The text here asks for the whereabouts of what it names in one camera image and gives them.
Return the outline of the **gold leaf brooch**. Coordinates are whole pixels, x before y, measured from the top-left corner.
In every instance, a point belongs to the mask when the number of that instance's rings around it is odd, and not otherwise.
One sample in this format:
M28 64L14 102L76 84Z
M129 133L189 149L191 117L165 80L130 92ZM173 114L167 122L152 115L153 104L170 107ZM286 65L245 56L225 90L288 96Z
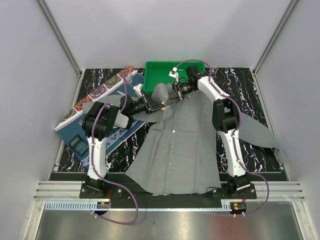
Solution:
M164 111L167 105L164 101L162 101L161 104L162 104L161 110Z

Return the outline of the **grey button shirt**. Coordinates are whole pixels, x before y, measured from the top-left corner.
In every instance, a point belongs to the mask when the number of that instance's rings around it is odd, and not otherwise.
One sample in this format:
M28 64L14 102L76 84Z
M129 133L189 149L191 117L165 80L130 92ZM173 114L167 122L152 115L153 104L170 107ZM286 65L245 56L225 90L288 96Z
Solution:
M219 186L213 104L197 90L164 111L133 119L152 126L126 175L153 194L202 194Z

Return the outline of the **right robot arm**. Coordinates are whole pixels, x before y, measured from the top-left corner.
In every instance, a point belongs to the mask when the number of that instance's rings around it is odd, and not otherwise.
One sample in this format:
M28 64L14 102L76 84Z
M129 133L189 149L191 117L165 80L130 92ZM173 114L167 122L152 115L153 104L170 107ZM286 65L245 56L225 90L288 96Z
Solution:
M169 76L175 78L172 92L165 104L171 105L182 101L185 95L201 91L212 102L212 124L220 134L228 164L226 190L232 198L239 198L248 190L251 182L241 154L239 128L242 123L238 99L225 93L213 80L211 72L199 71L196 65L186 69L187 80L179 82L178 68L174 67Z

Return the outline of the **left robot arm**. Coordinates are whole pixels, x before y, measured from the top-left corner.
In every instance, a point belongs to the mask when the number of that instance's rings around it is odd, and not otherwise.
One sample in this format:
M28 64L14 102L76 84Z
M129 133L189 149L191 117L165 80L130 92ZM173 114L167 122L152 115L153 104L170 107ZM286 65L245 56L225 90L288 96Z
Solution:
M82 129L87 137L89 147L89 169L84 183L81 185L81 198L103 198L108 193L108 183L103 179L107 175L105 166L107 140L113 128L128 130L131 128L133 116L142 112L152 114L164 110L166 103L151 99L143 94L138 100L131 96L122 96L119 103L103 103L95 101L84 106L85 118Z

